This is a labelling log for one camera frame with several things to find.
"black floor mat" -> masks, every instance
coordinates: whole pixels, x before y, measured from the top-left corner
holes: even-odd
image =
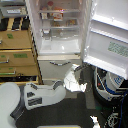
[[[79,93],[77,99],[64,99],[55,105],[25,110],[17,120],[17,128],[37,128],[46,125],[79,125],[93,128],[93,122],[86,109],[85,94]]]

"white refrigerator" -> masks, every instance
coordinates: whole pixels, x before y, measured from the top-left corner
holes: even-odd
[[[128,0],[26,0],[26,6],[43,79],[63,79],[82,61],[128,79]]]

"white paper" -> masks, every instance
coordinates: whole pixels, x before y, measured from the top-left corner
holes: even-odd
[[[10,13],[10,14],[18,14],[18,13],[20,13],[20,9],[15,9],[15,10],[7,10],[7,12],[8,13]]]

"gray plastic object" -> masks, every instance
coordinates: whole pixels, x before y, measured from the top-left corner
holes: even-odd
[[[1,6],[25,5],[24,0],[0,0]]]
[[[25,6],[7,6],[0,7],[4,17],[24,17],[27,15]]]

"glass shelf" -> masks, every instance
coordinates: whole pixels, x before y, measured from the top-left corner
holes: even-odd
[[[63,9],[63,10],[39,10],[38,13],[72,13],[80,12],[79,9]]]

